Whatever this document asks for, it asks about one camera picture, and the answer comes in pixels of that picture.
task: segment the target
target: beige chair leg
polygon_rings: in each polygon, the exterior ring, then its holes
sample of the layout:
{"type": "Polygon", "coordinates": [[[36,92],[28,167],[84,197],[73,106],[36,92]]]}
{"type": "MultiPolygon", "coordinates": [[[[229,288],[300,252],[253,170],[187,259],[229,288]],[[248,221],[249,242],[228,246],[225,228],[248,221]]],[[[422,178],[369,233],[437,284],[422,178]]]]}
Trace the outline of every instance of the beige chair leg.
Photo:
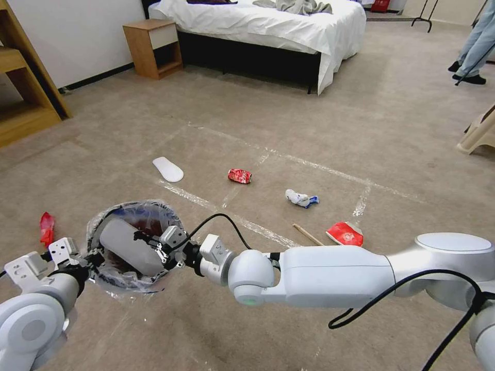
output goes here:
{"type": "Polygon", "coordinates": [[[495,147],[495,106],[471,123],[457,149],[469,155],[481,145],[495,147]]]}

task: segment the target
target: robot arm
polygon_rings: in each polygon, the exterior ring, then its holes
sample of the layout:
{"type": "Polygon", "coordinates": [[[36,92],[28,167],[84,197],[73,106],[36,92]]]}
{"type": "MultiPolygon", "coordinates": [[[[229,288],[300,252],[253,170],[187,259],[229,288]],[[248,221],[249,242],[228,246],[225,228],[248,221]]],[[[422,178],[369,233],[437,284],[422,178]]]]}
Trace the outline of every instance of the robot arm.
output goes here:
{"type": "Polygon", "coordinates": [[[47,260],[53,260],[55,269],[44,278],[48,263],[37,252],[5,265],[22,294],[0,304],[0,371],[39,368],[67,341],[77,318],[76,298],[92,265],[90,259],[82,266],[74,259],[77,253],[72,239],[51,244],[47,260]]]}
{"type": "MultiPolygon", "coordinates": [[[[461,233],[429,233],[416,237],[409,249],[389,256],[376,255],[357,246],[316,246],[295,247],[280,254],[247,250],[232,258],[234,253],[223,247],[218,236],[209,235],[200,253],[208,261],[208,265],[201,261],[203,275],[216,283],[228,284],[236,300],[244,305],[278,301],[298,307],[362,308],[408,277],[425,271],[443,271],[417,277],[393,294],[404,297],[426,290],[432,299],[445,306],[475,311],[471,344],[483,368],[495,371],[495,297],[489,295],[490,299],[483,300],[475,309],[473,284],[447,274],[460,273],[481,290],[495,292],[495,249],[487,240],[461,233]],[[278,284],[274,282],[269,259],[278,260],[278,284]]],[[[467,313],[460,324],[470,315],[467,313]]],[[[460,328],[462,325],[456,326],[452,336],[460,328]]],[[[447,344],[448,341],[442,342],[440,352],[447,344]]],[[[434,353],[425,369],[429,369],[440,352],[434,353]]]]}
{"type": "MultiPolygon", "coordinates": [[[[400,280],[435,268],[462,273],[483,290],[495,292],[494,247],[460,233],[423,234],[409,249],[388,256],[357,246],[295,247],[275,254],[249,249],[236,256],[217,235],[209,234],[199,247],[175,226],[158,240],[146,242],[139,234],[134,239],[151,246],[164,267],[194,268],[197,275],[228,286],[244,305],[286,302],[298,307],[361,308],[400,280]],[[277,284],[274,266],[280,269],[277,284]]],[[[96,257],[87,257],[84,264],[75,260],[77,250],[70,239],[57,241],[49,249],[55,274],[41,280],[47,267],[36,253],[5,266],[23,293],[0,304],[0,371],[36,369],[64,344],[76,298],[93,264],[101,263],[93,263],[96,257]]],[[[139,254],[129,259],[139,259],[139,254]]],[[[394,295],[411,296],[423,290],[440,303],[464,311],[474,299],[472,285],[447,274],[419,277],[394,295]]],[[[471,342],[484,368],[495,371],[495,306],[490,300],[481,309],[471,328],[471,342]]]]}

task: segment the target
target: white sock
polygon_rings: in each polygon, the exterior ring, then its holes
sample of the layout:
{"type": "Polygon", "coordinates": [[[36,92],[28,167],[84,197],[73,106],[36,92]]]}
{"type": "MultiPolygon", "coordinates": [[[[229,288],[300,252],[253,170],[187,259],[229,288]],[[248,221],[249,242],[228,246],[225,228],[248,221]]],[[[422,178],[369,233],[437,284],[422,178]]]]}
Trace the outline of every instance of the white sock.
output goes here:
{"type": "Polygon", "coordinates": [[[302,206],[303,208],[308,208],[311,204],[319,204],[320,200],[318,196],[309,197],[308,195],[297,193],[294,190],[288,189],[285,191],[285,196],[293,204],[302,206]]]}

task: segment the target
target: nightstand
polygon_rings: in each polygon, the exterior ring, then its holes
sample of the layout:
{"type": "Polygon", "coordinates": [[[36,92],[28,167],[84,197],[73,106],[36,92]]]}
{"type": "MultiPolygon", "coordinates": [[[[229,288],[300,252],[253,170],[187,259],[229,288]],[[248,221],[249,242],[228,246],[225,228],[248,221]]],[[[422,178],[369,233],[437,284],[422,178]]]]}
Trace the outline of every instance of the nightstand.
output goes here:
{"type": "Polygon", "coordinates": [[[182,69],[174,22],[149,19],[123,28],[138,75],[158,80],[182,69]]]}

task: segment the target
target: person's leg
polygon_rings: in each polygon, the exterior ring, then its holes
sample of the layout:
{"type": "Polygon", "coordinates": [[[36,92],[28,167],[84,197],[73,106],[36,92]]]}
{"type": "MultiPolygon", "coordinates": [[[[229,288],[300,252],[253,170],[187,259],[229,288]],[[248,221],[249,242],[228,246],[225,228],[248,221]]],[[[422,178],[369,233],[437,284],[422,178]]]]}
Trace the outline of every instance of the person's leg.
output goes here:
{"type": "Polygon", "coordinates": [[[481,36],[481,34],[488,26],[488,24],[490,24],[490,22],[493,20],[494,16],[495,16],[495,0],[489,0],[485,8],[485,11],[478,20],[476,26],[471,31],[471,34],[469,34],[468,40],[466,41],[462,50],[460,51],[459,57],[457,58],[457,62],[459,63],[459,65],[462,65],[465,58],[467,57],[467,54],[469,53],[473,45],[476,43],[476,41],[478,41],[478,38],[481,36]]]}
{"type": "Polygon", "coordinates": [[[456,76],[472,77],[480,74],[480,68],[484,66],[489,51],[495,46],[495,14],[492,20],[486,25],[485,29],[478,37],[477,41],[467,53],[463,64],[455,73],[456,76]]]}

